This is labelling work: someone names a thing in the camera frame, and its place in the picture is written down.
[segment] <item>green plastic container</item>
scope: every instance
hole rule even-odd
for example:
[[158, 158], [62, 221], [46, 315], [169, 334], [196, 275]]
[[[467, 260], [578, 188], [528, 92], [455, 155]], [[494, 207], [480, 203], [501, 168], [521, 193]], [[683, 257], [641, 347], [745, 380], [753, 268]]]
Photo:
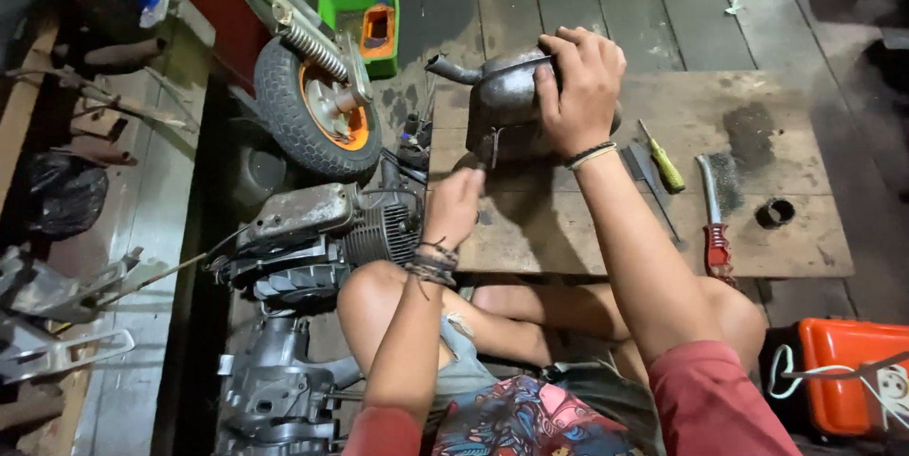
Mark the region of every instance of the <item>green plastic container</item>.
[[394, 9], [393, 51], [391, 56], [364, 59], [366, 73], [370, 79], [392, 78], [397, 74], [397, 47], [401, 28], [401, 9], [398, 7], [398, 0], [319, 0], [319, 16], [325, 24], [335, 31], [341, 26], [342, 30], [355, 32], [357, 42], [360, 41], [363, 32], [363, 12], [380, 2]]

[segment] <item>white cord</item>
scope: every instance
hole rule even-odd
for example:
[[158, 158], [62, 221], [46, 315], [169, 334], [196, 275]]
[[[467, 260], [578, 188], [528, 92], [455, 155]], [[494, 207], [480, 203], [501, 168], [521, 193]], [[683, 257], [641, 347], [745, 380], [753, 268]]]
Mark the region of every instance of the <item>white cord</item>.
[[[799, 386], [799, 384], [802, 383], [801, 378], [796, 378], [795, 380], [793, 380], [792, 385], [789, 386], [789, 388], [786, 390], [786, 392], [782, 392], [782, 393], [774, 392], [774, 386], [776, 385], [776, 376], [777, 376], [776, 367], [780, 364], [780, 357], [783, 356], [783, 353], [786, 354], [786, 368], [783, 370], [783, 372], [793, 372], [793, 349], [790, 348], [788, 345], [783, 344], [783, 345], [779, 346], [776, 349], [776, 352], [774, 353], [774, 361], [772, 364], [770, 364], [770, 384], [767, 385], [767, 393], [769, 393], [772, 398], [775, 398], [778, 400], [784, 400], [784, 399], [788, 398], [789, 396], [791, 396], [793, 394], [793, 392], [795, 392], [795, 389]], [[824, 372], [825, 370], [848, 370], [849, 372], [856, 371], [855, 369], [852, 369], [845, 365], [827, 365], [827, 366], [818, 367], [815, 369], [808, 369], [804, 372], [811, 373], [811, 374], [817, 374], [817, 373]], [[903, 419], [902, 415], [899, 415], [895, 411], [891, 410], [890, 407], [887, 406], [887, 404], [883, 402], [883, 400], [881, 399], [881, 396], [879, 396], [877, 394], [877, 391], [874, 389], [874, 387], [871, 386], [871, 383], [868, 383], [868, 380], [866, 380], [865, 378], [862, 378], [862, 377], [859, 377], [859, 380], [862, 380], [862, 383], [864, 383], [864, 385], [868, 388], [869, 392], [871, 392], [871, 394], [874, 396], [874, 398], [877, 399], [877, 402], [879, 402], [881, 404], [881, 406], [883, 406], [884, 410], [887, 410], [891, 416], [893, 416], [901, 424], [903, 424], [903, 427], [906, 427], [907, 429], [909, 429], [909, 423], [907, 423], [906, 420]]]

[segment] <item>red brush handle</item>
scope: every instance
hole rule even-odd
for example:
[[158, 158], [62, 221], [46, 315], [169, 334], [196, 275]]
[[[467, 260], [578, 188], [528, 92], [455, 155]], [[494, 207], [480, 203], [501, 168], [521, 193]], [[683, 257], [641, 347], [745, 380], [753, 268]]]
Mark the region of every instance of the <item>red brush handle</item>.
[[728, 226], [724, 223], [711, 223], [704, 226], [704, 239], [706, 240], [704, 266], [707, 275], [734, 286], [733, 266], [729, 264], [729, 240], [725, 235], [726, 227]]

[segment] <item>wooden floor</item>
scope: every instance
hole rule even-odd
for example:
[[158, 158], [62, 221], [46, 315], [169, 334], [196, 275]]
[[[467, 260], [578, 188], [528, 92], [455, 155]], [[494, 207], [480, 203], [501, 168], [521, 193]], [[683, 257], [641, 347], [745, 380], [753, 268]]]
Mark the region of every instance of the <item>wooden floor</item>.
[[[878, 25], [900, 0], [400, 0], [401, 73], [375, 87], [386, 146], [426, 94], [426, 57], [466, 66], [584, 26], [615, 40], [633, 72], [768, 69], [812, 99], [812, 122], [856, 265], [841, 279], [759, 280], [773, 326], [804, 317], [909, 324], [904, 95], [879, 64]], [[902, 28], [889, 28], [904, 32]]]

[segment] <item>yellow screwdriver handle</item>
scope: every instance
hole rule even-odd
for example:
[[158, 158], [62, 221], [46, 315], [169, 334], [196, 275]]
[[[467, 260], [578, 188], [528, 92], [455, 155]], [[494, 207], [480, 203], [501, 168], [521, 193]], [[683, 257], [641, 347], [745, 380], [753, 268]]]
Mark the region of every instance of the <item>yellow screwdriver handle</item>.
[[666, 156], [666, 151], [656, 145], [656, 140], [653, 139], [650, 140], [650, 149], [653, 152], [653, 159], [656, 160], [656, 165], [660, 168], [660, 171], [663, 172], [663, 178], [666, 182], [666, 191], [668, 191], [670, 195], [682, 193], [682, 191], [685, 190], [685, 181], [682, 180], [682, 174], [679, 173], [676, 166], [673, 165], [673, 162]]

